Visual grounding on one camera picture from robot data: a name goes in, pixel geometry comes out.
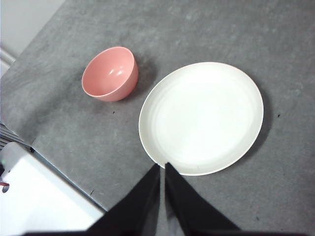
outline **bowl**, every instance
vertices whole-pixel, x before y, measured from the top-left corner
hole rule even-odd
[[[125,47],[106,49],[90,61],[82,76],[84,92],[102,101],[127,97],[138,81],[138,66]]]

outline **white wall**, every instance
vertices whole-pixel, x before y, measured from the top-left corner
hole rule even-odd
[[[1,76],[64,0],[1,0]]]

